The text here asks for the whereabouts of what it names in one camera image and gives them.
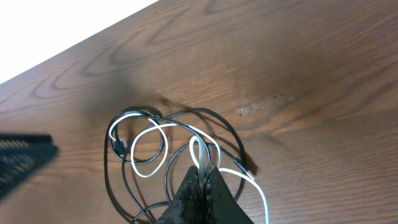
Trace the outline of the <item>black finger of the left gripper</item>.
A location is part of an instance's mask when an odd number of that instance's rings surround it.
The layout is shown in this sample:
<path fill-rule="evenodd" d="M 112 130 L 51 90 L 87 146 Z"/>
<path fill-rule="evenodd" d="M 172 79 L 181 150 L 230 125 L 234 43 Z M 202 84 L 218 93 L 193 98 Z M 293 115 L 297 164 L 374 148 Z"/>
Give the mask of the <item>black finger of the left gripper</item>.
<path fill-rule="evenodd" d="M 1 198 L 54 160 L 58 147 L 49 134 L 1 134 Z"/>

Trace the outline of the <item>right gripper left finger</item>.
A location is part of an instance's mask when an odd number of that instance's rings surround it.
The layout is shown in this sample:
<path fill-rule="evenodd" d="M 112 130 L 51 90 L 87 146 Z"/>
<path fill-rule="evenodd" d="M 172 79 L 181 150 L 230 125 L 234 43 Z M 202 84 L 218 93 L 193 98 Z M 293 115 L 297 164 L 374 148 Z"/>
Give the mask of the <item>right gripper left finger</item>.
<path fill-rule="evenodd" d="M 205 222 L 205 188 L 198 169 L 191 166 L 175 198 L 156 221 L 158 224 L 197 224 Z"/>

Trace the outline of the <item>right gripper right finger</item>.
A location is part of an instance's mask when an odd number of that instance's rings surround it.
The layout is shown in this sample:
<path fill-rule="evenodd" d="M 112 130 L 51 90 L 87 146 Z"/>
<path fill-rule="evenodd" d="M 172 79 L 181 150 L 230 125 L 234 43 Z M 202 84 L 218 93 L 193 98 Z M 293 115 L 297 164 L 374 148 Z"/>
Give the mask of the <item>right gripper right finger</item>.
<path fill-rule="evenodd" d="M 209 163 L 201 180 L 202 223 L 253 224 L 229 191 L 226 182 L 214 163 Z"/>

